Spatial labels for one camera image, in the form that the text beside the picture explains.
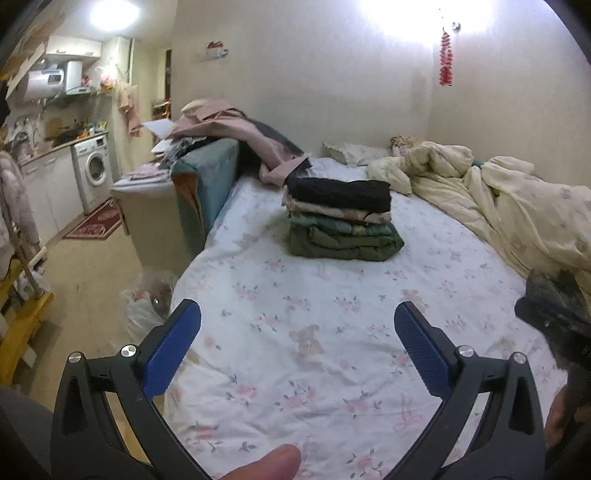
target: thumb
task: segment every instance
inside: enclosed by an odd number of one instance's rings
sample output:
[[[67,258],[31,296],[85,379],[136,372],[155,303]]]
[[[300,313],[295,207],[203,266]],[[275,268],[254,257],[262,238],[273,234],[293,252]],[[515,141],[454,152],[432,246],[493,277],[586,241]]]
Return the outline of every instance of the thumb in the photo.
[[[230,472],[222,480],[293,480],[300,469],[301,453],[293,445],[281,445],[259,461]]]

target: white washing machine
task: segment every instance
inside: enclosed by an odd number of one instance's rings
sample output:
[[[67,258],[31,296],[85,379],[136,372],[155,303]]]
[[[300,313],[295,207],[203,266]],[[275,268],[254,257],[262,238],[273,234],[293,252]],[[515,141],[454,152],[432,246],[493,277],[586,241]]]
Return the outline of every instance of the white washing machine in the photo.
[[[113,178],[106,135],[73,145],[72,159],[84,213],[88,214],[111,195]]]

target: white wall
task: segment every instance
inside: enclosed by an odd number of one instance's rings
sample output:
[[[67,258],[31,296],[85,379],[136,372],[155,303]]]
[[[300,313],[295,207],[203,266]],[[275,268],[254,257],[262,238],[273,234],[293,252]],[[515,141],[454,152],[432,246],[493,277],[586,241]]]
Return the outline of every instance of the white wall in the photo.
[[[173,115],[199,97],[225,98],[316,153],[325,140],[388,146],[397,132],[425,136],[431,45],[403,41],[399,28],[385,34],[370,4],[376,1],[179,0]],[[396,9],[385,13],[392,25],[403,20]],[[415,13],[398,26],[421,28]],[[217,40],[229,56],[199,63]]]
[[[132,65],[132,83],[137,85],[139,117],[142,122],[152,119],[152,103],[157,100],[157,50],[140,40],[135,41]],[[154,146],[152,135],[141,129],[141,136],[129,139],[131,165],[126,171],[135,170],[154,158],[150,150]]]
[[[156,51],[156,100],[164,100],[166,96],[166,51],[170,47]]]
[[[543,0],[478,0],[492,15],[453,37],[453,86],[433,86],[430,140],[533,162],[591,186],[591,66]]]

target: plastic bag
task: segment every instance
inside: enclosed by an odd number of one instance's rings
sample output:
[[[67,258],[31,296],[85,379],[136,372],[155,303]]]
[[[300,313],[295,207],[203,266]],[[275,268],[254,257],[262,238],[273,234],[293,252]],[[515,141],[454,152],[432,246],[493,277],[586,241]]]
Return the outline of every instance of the plastic bag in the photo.
[[[139,345],[150,330],[162,325],[170,312],[178,277],[169,271],[144,271],[121,296],[126,303],[125,330],[131,342]]]
[[[43,277],[43,275],[41,275],[36,270],[31,270],[31,274],[33,275],[33,278],[39,285],[40,289],[43,291],[51,291],[51,285],[49,285],[49,282]],[[25,272],[22,272],[18,276],[16,287],[18,294],[25,301],[27,301],[34,294],[33,286],[31,285],[31,282],[29,282]]]

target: cream comforter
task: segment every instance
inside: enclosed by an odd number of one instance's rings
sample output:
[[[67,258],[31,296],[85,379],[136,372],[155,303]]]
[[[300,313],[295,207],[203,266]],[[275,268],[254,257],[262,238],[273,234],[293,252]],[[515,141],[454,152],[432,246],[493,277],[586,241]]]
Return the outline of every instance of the cream comforter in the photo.
[[[591,190],[547,183],[513,157],[473,165],[470,149],[422,142],[405,157],[370,162],[370,179],[415,193],[468,227],[526,277],[573,271],[591,294]]]

